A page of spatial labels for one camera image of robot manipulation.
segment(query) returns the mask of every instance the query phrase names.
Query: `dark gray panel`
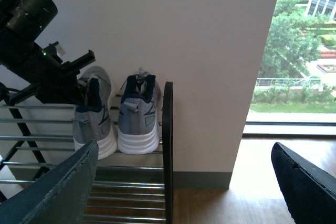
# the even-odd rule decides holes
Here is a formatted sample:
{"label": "dark gray panel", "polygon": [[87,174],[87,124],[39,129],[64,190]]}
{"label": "dark gray panel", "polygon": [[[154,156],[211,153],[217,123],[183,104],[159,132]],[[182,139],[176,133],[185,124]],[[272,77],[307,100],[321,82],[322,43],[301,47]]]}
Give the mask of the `dark gray panel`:
{"label": "dark gray panel", "polygon": [[174,172],[175,188],[228,189],[232,173]]}

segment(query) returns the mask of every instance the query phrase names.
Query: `wooden floor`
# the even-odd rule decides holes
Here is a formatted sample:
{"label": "wooden floor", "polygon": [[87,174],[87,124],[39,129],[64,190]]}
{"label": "wooden floor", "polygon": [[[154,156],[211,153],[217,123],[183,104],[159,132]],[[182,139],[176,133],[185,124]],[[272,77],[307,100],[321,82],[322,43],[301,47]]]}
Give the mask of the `wooden floor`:
{"label": "wooden floor", "polygon": [[336,141],[246,138],[229,190],[175,190],[174,224],[294,224],[270,160],[276,141],[336,177]]}

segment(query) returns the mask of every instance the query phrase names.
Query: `black object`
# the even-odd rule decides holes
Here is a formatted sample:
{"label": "black object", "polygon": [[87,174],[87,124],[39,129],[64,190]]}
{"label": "black object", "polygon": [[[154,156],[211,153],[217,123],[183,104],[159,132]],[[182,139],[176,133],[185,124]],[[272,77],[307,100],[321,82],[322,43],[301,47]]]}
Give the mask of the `black object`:
{"label": "black object", "polygon": [[11,105],[32,95],[42,103],[82,101],[76,75],[95,61],[93,52],[62,63],[58,42],[45,49],[34,42],[56,14],[52,0],[0,0],[0,64],[31,84],[11,96]]}
{"label": "black object", "polygon": [[96,141],[84,145],[36,182],[0,205],[6,224],[79,223],[98,159]]}
{"label": "black object", "polygon": [[162,148],[166,223],[173,223],[173,82],[166,82],[162,106]]}
{"label": "black object", "polygon": [[271,160],[296,224],[336,223],[336,178],[280,143]]}

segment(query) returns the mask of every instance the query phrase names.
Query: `shoe rack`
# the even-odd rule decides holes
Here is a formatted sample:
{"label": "shoe rack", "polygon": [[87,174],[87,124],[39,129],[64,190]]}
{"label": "shoe rack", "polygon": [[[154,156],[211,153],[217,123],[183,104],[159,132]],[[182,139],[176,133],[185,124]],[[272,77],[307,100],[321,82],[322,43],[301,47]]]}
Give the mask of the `shoe rack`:
{"label": "shoe rack", "polygon": [[[96,178],[80,223],[172,224],[172,82],[166,82],[163,96],[158,149],[153,153],[139,155],[141,157],[116,151],[110,159],[108,157],[98,161]],[[71,128],[69,115],[73,114],[73,106],[31,105],[24,102],[16,106],[6,104],[8,97],[0,105],[0,149],[5,149],[5,154],[2,150],[0,171],[8,166],[15,179],[0,177],[0,185],[20,185],[25,188],[74,152],[72,136],[61,130]],[[117,114],[118,109],[117,105],[110,108],[112,114]],[[44,113],[43,119],[31,116],[35,113]],[[54,114],[64,115],[64,118],[53,118]],[[114,120],[114,124],[118,127],[117,120]],[[42,134],[37,130],[39,127],[44,129]],[[51,158],[52,154],[58,157],[56,161]],[[140,158],[141,164],[146,164],[146,159],[154,157],[162,165],[120,165],[112,162],[133,157]],[[0,202],[6,199],[0,191]]]}

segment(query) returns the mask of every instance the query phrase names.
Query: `baseboard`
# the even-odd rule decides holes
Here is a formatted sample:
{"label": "baseboard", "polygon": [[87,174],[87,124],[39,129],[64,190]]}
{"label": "baseboard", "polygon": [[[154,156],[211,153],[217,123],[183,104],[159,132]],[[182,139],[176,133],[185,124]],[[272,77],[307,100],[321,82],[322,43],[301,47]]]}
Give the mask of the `baseboard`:
{"label": "baseboard", "polygon": [[174,188],[228,189],[232,173],[174,172]]}
{"label": "baseboard", "polygon": [[[31,180],[37,169],[12,168],[18,180]],[[232,173],[229,172],[174,172],[174,188],[228,189]],[[96,177],[107,181],[135,181],[138,183],[163,183],[162,172],[115,171],[100,169]]]}

